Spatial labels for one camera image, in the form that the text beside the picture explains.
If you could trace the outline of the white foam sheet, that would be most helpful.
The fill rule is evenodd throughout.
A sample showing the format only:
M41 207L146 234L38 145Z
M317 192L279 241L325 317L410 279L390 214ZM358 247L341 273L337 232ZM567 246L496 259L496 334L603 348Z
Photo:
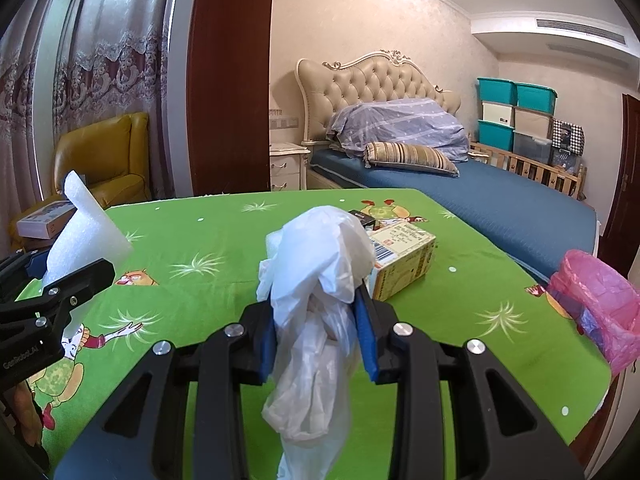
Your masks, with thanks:
M63 191L76 211L50 249L43 287L99 259L118 268L134 250L74 170L65 177Z

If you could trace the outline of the yellow medicine box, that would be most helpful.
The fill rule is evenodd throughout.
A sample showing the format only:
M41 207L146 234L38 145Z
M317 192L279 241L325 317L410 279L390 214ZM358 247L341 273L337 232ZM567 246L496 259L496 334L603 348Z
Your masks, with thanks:
M368 291L375 300L387 300L422 278L430 268L436 236L409 222L369 233L375 263L369 275Z

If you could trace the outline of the white plastic bag bundle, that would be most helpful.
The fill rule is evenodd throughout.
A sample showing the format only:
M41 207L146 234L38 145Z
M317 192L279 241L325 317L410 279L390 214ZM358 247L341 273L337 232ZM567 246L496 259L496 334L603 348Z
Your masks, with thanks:
M360 221L318 206L266 238L258 300L277 330L276 386L262 418L280 436L280 479L324 479L347 440L349 381L360 361L350 306L372 271L373 245Z

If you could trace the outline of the small black white packet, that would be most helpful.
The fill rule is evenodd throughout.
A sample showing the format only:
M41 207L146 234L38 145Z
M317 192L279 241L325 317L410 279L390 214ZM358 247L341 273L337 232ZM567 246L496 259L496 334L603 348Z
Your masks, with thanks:
M375 218L371 217L370 214L366 214L359 210L350 210L349 213L360 221L363 229L366 231L374 231L376 229L378 222Z

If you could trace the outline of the pink lined trash bin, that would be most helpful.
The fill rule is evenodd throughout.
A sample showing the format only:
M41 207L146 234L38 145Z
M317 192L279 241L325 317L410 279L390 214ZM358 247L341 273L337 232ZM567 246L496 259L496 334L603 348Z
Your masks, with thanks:
M639 291L593 255L569 250L547 294L600 350L614 376L639 357Z

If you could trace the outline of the striped brown pillow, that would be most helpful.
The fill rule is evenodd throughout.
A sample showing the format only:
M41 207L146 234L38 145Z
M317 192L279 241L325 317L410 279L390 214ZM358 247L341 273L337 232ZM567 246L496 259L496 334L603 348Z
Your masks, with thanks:
M380 166L402 170L441 174L457 177L457 166L441 151L426 145L414 145L402 142L370 142L362 154L368 166Z

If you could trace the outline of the blue mattress bed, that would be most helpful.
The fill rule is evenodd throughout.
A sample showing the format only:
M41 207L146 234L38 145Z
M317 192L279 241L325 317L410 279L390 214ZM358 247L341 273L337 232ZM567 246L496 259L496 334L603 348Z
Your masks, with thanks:
M457 177L364 166L359 158L322 150L309 169L342 188L414 188L506 252L529 274L547 281L571 249L597 251L596 212L558 191L487 166L462 162Z

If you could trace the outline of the teal storage bin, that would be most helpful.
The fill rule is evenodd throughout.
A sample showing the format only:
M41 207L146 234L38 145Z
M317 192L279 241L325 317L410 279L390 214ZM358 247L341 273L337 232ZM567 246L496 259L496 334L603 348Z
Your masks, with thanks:
M526 110L534 110L548 115L553 115L558 94L552 88L540 86L539 84L526 84L517 82L515 84L518 95L518 106Z
M514 129L496 122L478 121L478 142L503 151L512 151Z
M515 106L518 87L513 81L501 78L478 77L478 97L483 102Z

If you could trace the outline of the beige tufted headboard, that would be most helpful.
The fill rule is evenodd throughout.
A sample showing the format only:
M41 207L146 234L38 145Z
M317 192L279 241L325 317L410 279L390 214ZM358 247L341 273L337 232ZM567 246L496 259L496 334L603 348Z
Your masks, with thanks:
M326 145L330 119L358 103L430 98L451 115L461 106L457 93L431 84L398 50L377 50L345 63L302 58L294 76L303 99L305 146Z

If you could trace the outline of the beige storage bin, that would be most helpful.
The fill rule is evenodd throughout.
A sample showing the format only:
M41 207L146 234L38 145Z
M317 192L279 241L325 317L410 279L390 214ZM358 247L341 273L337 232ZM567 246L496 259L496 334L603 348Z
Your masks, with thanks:
M553 116L538 110L514 108L514 130L517 133L549 139L551 136Z

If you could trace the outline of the dark wood room door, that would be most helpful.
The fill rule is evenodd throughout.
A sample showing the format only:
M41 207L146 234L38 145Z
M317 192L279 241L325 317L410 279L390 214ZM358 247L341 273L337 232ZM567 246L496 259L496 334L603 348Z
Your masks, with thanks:
M623 142L620 168L598 257L627 276L639 249L639 100L623 95Z

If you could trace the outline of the teal storage bin top right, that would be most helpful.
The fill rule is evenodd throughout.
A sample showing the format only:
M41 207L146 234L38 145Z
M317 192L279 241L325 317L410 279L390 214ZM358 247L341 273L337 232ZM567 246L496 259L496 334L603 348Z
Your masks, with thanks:
M534 110L548 115L553 115L558 94L552 88L540 86L539 84L526 84L517 82L515 84L518 95L518 106L526 110Z

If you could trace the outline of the houndstooth bag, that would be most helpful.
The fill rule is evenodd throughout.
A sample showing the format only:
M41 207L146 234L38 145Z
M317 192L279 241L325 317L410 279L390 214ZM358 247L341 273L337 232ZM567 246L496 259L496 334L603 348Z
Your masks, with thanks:
M552 146L582 156L585 148L585 133L581 126L555 119L552 122Z

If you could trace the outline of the wooden crib rail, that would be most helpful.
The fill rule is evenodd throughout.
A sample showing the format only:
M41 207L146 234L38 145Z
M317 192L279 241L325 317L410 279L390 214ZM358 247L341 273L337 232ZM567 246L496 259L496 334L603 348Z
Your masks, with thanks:
M536 160L477 142L470 144L469 158L491 167L509 171L511 174L517 174L528 180L533 180L547 188L553 188L555 191L574 198L574 200L582 202L586 199L584 186L587 167L583 164L578 165L576 174L571 174L559 166L549 166L542 162L536 162Z

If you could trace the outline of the dark wood door frame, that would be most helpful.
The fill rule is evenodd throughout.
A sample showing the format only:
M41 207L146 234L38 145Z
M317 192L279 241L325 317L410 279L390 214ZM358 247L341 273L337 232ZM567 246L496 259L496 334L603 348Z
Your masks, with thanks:
M196 195L269 186L272 0L194 0L186 135Z

